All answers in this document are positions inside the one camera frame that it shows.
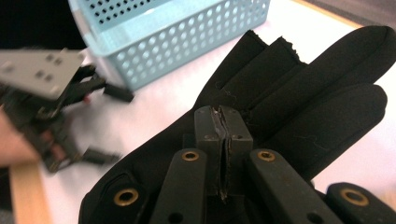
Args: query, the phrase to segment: brass grommet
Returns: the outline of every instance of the brass grommet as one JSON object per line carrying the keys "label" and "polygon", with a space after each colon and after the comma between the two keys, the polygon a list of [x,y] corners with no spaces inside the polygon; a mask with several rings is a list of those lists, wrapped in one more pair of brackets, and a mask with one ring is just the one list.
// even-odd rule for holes
{"label": "brass grommet", "polygon": [[265,150],[257,153],[257,156],[263,161],[273,161],[275,159],[274,153]]}
{"label": "brass grommet", "polygon": [[341,196],[357,206],[367,206],[369,204],[369,199],[355,189],[341,189]]}
{"label": "brass grommet", "polygon": [[122,189],[114,196],[114,203],[118,206],[128,206],[136,202],[139,193],[136,189]]}
{"label": "brass grommet", "polygon": [[181,158],[185,161],[196,161],[199,158],[199,154],[194,151],[187,151],[183,153]]}

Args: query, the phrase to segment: white table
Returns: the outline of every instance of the white table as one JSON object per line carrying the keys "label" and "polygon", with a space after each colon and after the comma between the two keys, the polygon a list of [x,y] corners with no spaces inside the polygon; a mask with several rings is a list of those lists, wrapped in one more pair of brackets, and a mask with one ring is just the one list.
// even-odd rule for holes
{"label": "white table", "polygon": [[[283,35],[293,43],[301,60],[310,63],[333,42],[357,27],[295,1],[273,0],[267,22],[254,31],[268,44]],[[90,105],[73,106],[69,115],[73,118],[71,130],[78,146],[100,147],[127,155],[192,107],[201,88],[236,41],[210,51],[140,89],[129,105],[96,92]],[[389,98],[386,116],[314,179],[317,189],[325,191],[331,183],[346,181],[365,187],[378,196],[396,192],[395,83],[396,66],[393,66],[377,82]],[[50,175],[40,165],[50,222],[77,223],[82,198],[109,168],[80,163]]]}

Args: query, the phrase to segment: glove finger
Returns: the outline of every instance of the glove finger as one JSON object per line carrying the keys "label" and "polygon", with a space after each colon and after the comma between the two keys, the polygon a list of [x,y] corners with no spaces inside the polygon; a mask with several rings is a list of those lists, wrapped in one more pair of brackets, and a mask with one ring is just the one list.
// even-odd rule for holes
{"label": "glove finger", "polygon": [[267,47],[253,31],[247,31],[206,82],[194,108],[210,105],[207,103],[208,99],[211,99],[238,71]]}
{"label": "glove finger", "polygon": [[[247,126],[252,135],[259,142],[265,141],[322,93],[381,77],[396,60],[394,42],[394,31],[381,26],[364,27],[344,36],[251,108]],[[384,46],[393,47],[393,52]]]}
{"label": "glove finger", "polygon": [[248,62],[230,80],[220,81],[215,85],[216,88],[212,86],[211,91],[200,95],[202,97],[199,97],[197,104],[200,106],[228,105],[237,110],[245,109],[253,99],[270,88],[276,80],[301,64],[291,43],[280,37]]}
{"label": "glove finger", "polygon": [[312,179],[368,133],[385,115],[381,87],[358,84],[314,102],[261,145],[282,154],[306,180]]}

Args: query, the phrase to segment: light blue basket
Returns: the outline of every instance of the light blue basket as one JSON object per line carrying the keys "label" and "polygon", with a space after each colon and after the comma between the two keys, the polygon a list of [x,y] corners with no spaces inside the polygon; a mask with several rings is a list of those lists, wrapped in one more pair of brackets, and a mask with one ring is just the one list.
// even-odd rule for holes
{"label": "light blue basket", "polygon": [[270,0],[69,0],[95,57],[137,90],[265,22]]}

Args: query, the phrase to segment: black glove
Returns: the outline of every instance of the black glove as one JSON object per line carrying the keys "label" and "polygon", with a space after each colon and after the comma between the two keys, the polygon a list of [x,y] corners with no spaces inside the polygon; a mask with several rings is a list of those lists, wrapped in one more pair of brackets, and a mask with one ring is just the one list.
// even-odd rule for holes
{"label": "black glove", "polygon": [[[395,60],[396,34],[389,27],[356,30],[309,65],[300,62],[283,38],[267,46],[247,32],[192,110],[122,159],[93,187],[82,202],[79,223],[127,223],[136,216],[147,222],[169,163],[183,148],[183,134],[194,132],[193,113],[205,105],[237,109],[257,147],[280,152],[310,180],[383,118],[386,94],[373,83]],[[148,202],[117,207],[115,192],[130,185]],[[141,213],[137,206],[143,203]]]}

